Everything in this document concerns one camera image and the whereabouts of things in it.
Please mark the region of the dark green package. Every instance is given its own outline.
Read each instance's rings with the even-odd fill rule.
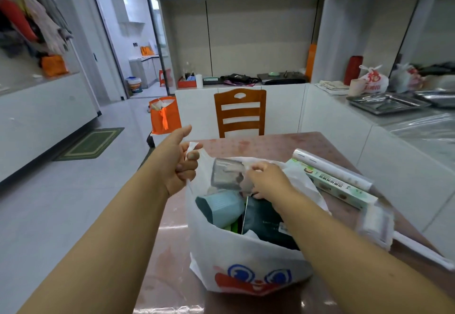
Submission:
[[[287,232],[283,219],[267,200],[258,200],[249,196],[244,215],[242,235],[252,230],[262,241],[299,250],[294,239]]]

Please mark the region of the shopping bag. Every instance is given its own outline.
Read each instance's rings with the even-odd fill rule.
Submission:
[[[182,127],[175,97],[162,97],[149,102],[152,134],[172,133]]]
[[[190,143],[188,151],[196,143]],[[299,250],[261,241],[255,234],[240,235],[210,224],[196,206],[197,196],[207,194],[214,158],[199,150],[196,178],[187,181],[185,201],[190,231],[190,269],[209,291],[263,296],[313,274],[312,267]],[[250,164],[266,161],[249,157],[230,159]],[[279,165],[291,183],[328,211],[327,204],[299,166]]]
[[[387,87],[389,86],[389,78],[378,72],[378,69],[381,67],[382,65],[374,68],[359,66],[361,69],[368,70],[368,73],[360,78],[367,81],[367,85],[364,90],[365,93],[384,93],[387,90]]]

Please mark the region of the green object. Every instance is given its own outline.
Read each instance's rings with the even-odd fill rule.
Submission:
[[[321,170],[315,169],[312,166],[306,165],[295,159],[290,159],[286,162],[288,166],[300,166],[304,168],[304,172],[314,183],[314,185],[326,191],[327,193],[332,194],[338,199],[354,206],[361,210],[369,204],[374,204],[378,198],[372,196],[371,194],[360,190],[353,185],[350,185],[342,180],[339,180]]]
[[[94,129],[82,139],[71,145],[65,152],[54,159],[59,161],[76,161],[99,157],[114,141],[124,128]]]
[[[248,197],[242,235],[248,230],[255,232],[262,241],[289,249],[299,249],[291,234],[287,231],[283,219],[267,200]]]

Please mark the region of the hand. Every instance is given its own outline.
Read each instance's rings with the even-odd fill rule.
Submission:
[[[280,199],[295,192],[286,174],[276,164],[269,162],[258,162],[247,171],[247,176],[254,184],[253,192],[255,198],[265,198],[274,206]]]
[[[186,180],[192,181],[196,176],[197,160],[199,152],[188,153],[189,143],[182,143],[184,137],[191,132],[191,125],[173,131],[152,152],[149,160],[155,164],[157,173],[162,183],[166,186],[168,195],[172,196],[185,187]],[[198,144],[195,150],[202,148]]]

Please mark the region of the barcode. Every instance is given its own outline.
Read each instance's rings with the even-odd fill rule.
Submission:
[[[334,185],[340,187],[340,188],[343,187],[343,185],[342,185],[341,183],[338,183],[338,182],[336,182],[336,181],[334,181],[334,180],[332,180],[332,179],[329,179],[328,177],[325,177],[324,175],[319,175],[319,177],[320,177],[321,179],[323,179],[323,180],[326,180],[327,182],[330,182],[330,183],[332,183],[332,184],[334,184]]]

